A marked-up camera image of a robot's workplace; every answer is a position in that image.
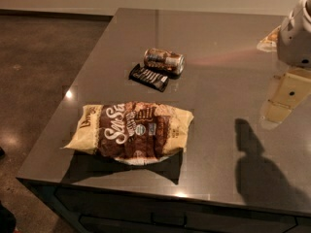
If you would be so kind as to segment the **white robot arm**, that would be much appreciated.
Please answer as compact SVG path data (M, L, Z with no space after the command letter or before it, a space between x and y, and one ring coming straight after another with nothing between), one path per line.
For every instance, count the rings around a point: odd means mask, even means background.
M311 93L311 0L299 0L280 25L276 38L278 59L289 66L274 78L262 118L282 123Z

